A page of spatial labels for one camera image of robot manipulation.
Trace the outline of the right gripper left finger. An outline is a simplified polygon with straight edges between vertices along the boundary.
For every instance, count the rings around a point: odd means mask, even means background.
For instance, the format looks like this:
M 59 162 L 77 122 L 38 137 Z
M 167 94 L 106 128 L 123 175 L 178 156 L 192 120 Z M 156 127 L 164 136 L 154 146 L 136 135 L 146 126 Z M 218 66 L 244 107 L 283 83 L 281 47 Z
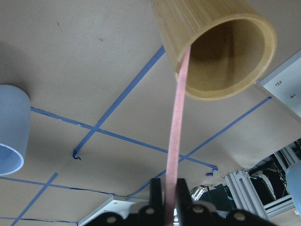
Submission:
M 160 178 L 150 180 L 149 203 L 138 212 L 139 226 L 162 226 L 163 225 L 163 200 Z

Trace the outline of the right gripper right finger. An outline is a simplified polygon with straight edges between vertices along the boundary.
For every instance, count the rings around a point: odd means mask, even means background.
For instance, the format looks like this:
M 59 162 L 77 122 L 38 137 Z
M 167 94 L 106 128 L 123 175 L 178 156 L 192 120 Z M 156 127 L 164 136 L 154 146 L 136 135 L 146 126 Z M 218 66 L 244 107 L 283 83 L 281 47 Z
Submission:
M 176 209 L 181 226 L 210 226 L 212 224 L 208 203 L 193 202 L 187 183 L 183 178 L 177 179 Z

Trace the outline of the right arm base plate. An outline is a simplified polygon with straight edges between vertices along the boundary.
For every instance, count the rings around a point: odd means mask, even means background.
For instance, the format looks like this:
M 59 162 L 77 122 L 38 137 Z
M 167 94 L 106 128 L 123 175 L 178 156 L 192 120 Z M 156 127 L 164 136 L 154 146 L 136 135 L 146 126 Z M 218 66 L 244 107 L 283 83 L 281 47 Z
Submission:
M 298 50 L 275 70 L 257 80 L 268 94 L 301 116 L 301 51 Z

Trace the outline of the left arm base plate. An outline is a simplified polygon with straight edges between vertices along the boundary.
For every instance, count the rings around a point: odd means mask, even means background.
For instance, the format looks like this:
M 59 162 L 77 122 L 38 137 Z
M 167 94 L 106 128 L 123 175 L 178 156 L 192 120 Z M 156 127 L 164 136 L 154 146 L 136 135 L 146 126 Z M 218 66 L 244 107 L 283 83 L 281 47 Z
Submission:
M 106 212 L 114 212 L 119 214 L 123 219 L 126 219 L 131 212 L 131 206 L 137 203 L 148 204 L 147 199 L 141 198 L 128 198 L 126 196 L 121 195 L 113 195 L 89 214 L 87 214 L 84 218 L 82 218 L 79 222 L 79 226 L 86 226 L 91 220 L 95 219 L 99 215 Z

